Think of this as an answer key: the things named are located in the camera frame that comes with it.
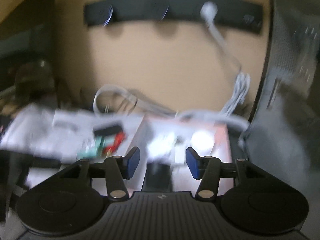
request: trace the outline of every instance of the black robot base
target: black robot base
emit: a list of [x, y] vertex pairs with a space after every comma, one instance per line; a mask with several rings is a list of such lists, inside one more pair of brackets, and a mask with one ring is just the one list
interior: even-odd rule
[[[140, 151], [104, 163], [79, 160], [24, 193], [16, 211], [27, 232], [21, 240], [107, 239], [307, 239], [299, 232], [308, 215], [305, 197], [247, 160], [222, 163], [186, 150], [194, 179], [190, 192], [134, 192], [123, 179], [138, 166]], [[108, 196], [91, 188], [105, 178]], [[217, 196], [219, 179], [234, 187]]]

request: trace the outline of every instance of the coiled white cable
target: coiled white cable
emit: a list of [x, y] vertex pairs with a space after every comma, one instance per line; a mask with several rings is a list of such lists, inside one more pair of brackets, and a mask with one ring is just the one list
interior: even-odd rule
[[114, 94], [121, 95], [123, 98], [127, 99], [133, 105], [135, 105], [145, 111], [148, 111], [148, 112], [152, 112], [152, 113], [159, 114], [161, 116], [166, 116], [166, 117], [175, 117], [175, 115], [176, 115], [176, 112], [174, 112], [168, 108], [165, 108], [163, 106], [160, 106], [158, 104], [144, 101], [144, 100], [138, 98], [137, 96], [135, 96], [134, 94], [130, 93], [128, 90], [126, 90], [122, 87], [116, 86], [116, 85], [104, 85], [97, 91], [96, 95], [94, 96], [94, 100], [93, 100], [93, 111], [96, 114], [101, 113], [98, 106], [97, 106], [97, 98], [99, 95], [101, 95], [102, 93], [105, 93], [105, 92], [113, 92]]

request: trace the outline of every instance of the beige wall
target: beige wall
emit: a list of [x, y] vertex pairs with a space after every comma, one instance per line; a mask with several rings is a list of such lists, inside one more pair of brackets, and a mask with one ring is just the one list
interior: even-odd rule
[[[175, 110], [219, 110], [229, 99], [237, 70], [202, 24], [126, 22], [87, 29], [83, 5], [89, 1], [94, 0], [56, 0], [56, 66], [75, 95], [82, 86], [112, 83], [139, 89]], [[264, 5], [261, 35], [220, 28], [251, 75], [249, 101], [259, 85], [268, 39], [268, 0], [252, 1]]]

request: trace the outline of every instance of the white cable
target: white cable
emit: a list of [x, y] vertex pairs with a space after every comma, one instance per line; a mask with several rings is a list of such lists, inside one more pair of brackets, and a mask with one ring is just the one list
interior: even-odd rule
[[121, 95], [123, 98], [126, 98], [132, 104], [148, 112], [152, 112], [152, 113], [159, 114], [161, 116], [166, 116], [166, 117], [175, 117], [176, 115], [176, 112], [170, 109], [167, 109], [165, 107], [162, 107], [158, 104], [143, 101], [142, 99], [138, 98], [134, 94], [130, 93], [128, 90], [116, 85], [104, 85], [97, 91], [93, 100], [93, 111], [96, 114], [101, 113], [97, 106], [97, 98], [99, 95], [105, 92], [113, 92], [114, 94]]
[[232, 127], [239, 132], [243, 132], [249, 127], [249, 122], [238, 115], [231, 114], [226, 116], [221, 114], [221, 112], [203, 109], [190, 109], [183, 111], [177, 115], [176, 119], [179, 121], [191, 119], [208, 123], [226, 123], [228, 127]]
[[232, 96], [221, 110], [221, 114], [230, 115], [233, 113], [233, 111], [239, 103], [243, 104], [245, 96], [247, 95], [250, 87], [250, 76], [249, 74], [244, 74], [242, 72], [241, 63], [229, 51], [224, 38], [222, 37], [217, 27], [214, 25], [214, 18], [217, 15], [217, 12], [218, 8], [216, 4], [212, 2], [206, 2], [201, 8], [200, 15], [205, 20], [211, 35], [217, 41], [218, 45], [221, 47], [223, 52], [239, 68], [239, 73], [236, 77]]

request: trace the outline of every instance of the metal screw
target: metal screw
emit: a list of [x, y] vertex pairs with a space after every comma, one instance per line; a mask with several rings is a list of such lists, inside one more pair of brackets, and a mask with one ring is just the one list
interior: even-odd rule
[[123, 190], [114, 190], [110, 193], [110, 196], [113, 198], [122, 198], [126, 195]]
[[198, 195], [202, 198], [211, 198], [213, 197], [214, 193], [211, 190], [201, 190], [199, 191]]

